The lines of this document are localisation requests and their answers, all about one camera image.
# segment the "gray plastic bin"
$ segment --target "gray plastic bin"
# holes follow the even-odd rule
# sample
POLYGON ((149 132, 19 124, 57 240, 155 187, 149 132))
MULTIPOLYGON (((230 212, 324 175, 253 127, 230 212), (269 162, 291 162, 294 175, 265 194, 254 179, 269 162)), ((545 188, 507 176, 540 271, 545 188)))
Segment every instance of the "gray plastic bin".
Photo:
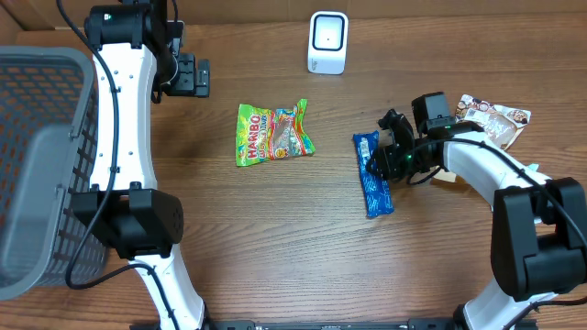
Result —
MULTIPOLYGON (((80 51, 0 47, 0 300, 36 285, 64 285, 85 226, 72 193, 94 167, 94 67, 80 51)), ((99 276, 106 248, 88 239, 74 282, 99 276)))

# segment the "candy wrapper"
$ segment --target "candy wrapper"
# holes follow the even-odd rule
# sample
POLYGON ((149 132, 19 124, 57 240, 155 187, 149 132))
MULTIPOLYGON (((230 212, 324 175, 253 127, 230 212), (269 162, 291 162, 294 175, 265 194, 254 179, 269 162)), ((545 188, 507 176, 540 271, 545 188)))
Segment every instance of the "candy wrapper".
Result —
POLYGON ((367 203, 367 216, 376 217, 393 213, 389 184, 367 172, 367 162, 379 144, 379 132, 355 134, 352 138, 359 158, 360 183, 367 203))
POLYGON ((476 122, 496 146, 508 149, 530 123, 530 115, 527 110, 490 104, 465 94, 460 98, 455 117, 457 123, 463 120, 476 122))
POLYGON ((292 109, 256 108, 241 104, 237 123, 237 166, 313 154, 316 150, 304 133, 307 100, 292 109))

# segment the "blue package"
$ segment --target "blue package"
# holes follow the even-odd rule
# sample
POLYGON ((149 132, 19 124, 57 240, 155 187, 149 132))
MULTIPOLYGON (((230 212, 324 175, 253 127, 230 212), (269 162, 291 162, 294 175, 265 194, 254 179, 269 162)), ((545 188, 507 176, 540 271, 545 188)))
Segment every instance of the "blue package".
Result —
POLYGON ((367 162, 378 148, 379 132, 353 135, 357 157, 359 158, 360 183, 367 202, 367 216, 389 215, 393 213, 392 195, 389 183, 367 172, 367 162))

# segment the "green candy bag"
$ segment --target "green candy bag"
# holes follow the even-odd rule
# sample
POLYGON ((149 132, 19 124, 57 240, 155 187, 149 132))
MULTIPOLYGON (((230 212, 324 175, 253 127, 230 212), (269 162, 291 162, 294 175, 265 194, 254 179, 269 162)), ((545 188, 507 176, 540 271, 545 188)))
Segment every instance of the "green candy bag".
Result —
POLYGON ((311 155, 316 151, 302 122, 308 100, 293 109, 256 108, 241 104, 237 122, 237 166, 311 155))

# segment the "table surface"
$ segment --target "table surface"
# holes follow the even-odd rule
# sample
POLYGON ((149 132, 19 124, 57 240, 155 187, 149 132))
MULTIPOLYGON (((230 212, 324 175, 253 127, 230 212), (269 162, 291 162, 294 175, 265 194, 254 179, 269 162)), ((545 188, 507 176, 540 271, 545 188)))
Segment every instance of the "table surface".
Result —
MULTIPOLYGON (((352 20, 341 76, 309 74, 306 23, 191 26, 184 51, 212 63, 209 99, 152 106, 160 189, 185 212, 182 253, 215 319, 396 321, 448 316, 492 277, 492 215, 470 186, 392 187, 395 213, 370 220, 352 134, 394 107, 444 91, 532 111, 511 154, 587 184, 587 15, 352 20), (316 154, 235 166, 239 104, 307 98, 316 154)), ((71 31, 20 45, 89 52, 71 31)), ((107 270, 125 262, 115 254, 107 270)), ((579 288, 566 298, 577 298, 579 288)), ((545 307, 543 328, 583 328, 585 307, 545 307)), ((88 291, 37 288, 0 302, 0 328, 124 329, 157 320, 135 273, 88 291)))

